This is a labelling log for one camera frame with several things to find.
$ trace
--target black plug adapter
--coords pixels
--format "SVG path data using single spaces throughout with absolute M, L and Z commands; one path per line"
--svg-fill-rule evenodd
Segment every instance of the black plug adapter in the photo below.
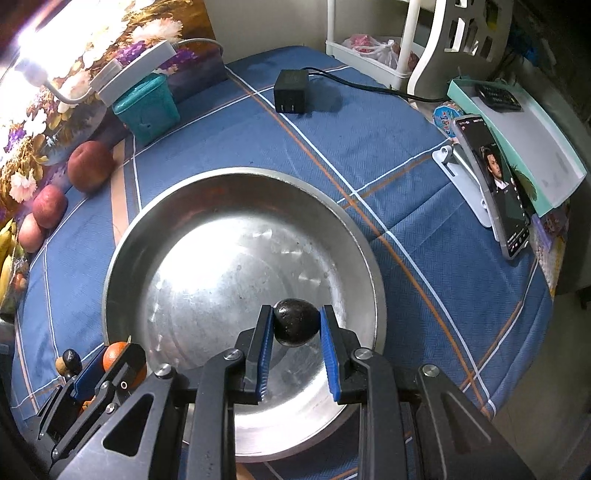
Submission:
M 306 70 L 281 70 L 273 94 L 277 113 L 305 113 L 308 72 Z

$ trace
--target power strip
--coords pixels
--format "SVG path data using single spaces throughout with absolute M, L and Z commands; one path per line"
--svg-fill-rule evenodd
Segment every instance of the power strip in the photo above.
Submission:
M 148 76 L 165 61 L 171 59 L 175 55 L 176 51 L 172 44 L 168 40 L 163 40 L 143 52 L 121 71 L 118 71 L 119 68 L 121 68 L 121 64 L 119 64 L 117 60 L 112 60 L 103 68 L 103 70 L 101 70 L 101 73 L 105 71 L 105 75 L 98 80 L 99 83 L 95 83 L 94 85 L 91 83 L 91 87 L 98 89 L 99 99 L 101 99 L 106 106 L 111 106 L 117 98 L 127 92 L 127 90 L 133 87 L 133 85 Z M 115 63 L 111 64 L 112 62 L 119 64 L 119 68 L 117 68 Z

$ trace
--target mint green box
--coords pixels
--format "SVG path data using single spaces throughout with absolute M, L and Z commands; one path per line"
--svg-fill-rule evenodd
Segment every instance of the mint green box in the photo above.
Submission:
M 181 119 L 166 83 L 166 75 L 157 73 L 150 73 L 117 98 L 113 103 L 113 112 L 142 147 L 170 130 Z
M 482 103 L 475 83 L 452 80 L 447 94 L 466 113 L 482 116 L 538 215 L 562 205 L 587 173 L 567 138 L 520 85 L 478 82 L 505 88 L 522 106 L 522 112 L 499 113 Z

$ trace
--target wall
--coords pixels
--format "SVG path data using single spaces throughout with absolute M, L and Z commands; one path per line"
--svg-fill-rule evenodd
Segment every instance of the wall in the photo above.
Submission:
M 395 0 L 337 0 L 337 41 L 353 33 L 400 35 L 408 5 Z M 289 45 L 324 50 L 326 0 L 205 0 L 224 61 Z

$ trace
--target smartphone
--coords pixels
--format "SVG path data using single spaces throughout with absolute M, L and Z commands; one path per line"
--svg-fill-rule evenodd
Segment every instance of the smartphone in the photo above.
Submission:
M 511 259 L 526 246 L 530 232 L 507 160 L 481 116 L 457 117 L 452 128 L 480 183 L 503 256 Z

